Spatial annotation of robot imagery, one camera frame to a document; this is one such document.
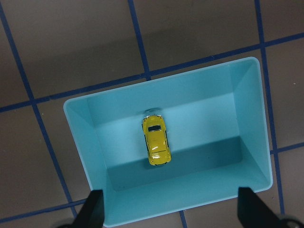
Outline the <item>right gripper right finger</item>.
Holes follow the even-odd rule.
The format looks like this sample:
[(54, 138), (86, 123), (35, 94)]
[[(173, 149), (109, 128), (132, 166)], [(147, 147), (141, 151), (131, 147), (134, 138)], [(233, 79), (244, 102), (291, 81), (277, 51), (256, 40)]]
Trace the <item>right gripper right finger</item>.
[(244, 228), (286, 228), (285, 222), (249, 187), (239, 187), (237, 217)]

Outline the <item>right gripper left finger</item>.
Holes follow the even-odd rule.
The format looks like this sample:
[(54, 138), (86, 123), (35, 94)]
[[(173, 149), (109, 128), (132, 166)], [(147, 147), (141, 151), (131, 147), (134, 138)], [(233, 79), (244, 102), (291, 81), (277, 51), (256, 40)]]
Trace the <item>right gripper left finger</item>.
[(105, 219), (103, 190), (92, 190), (73, 222), (74, 228), (102, 228)]

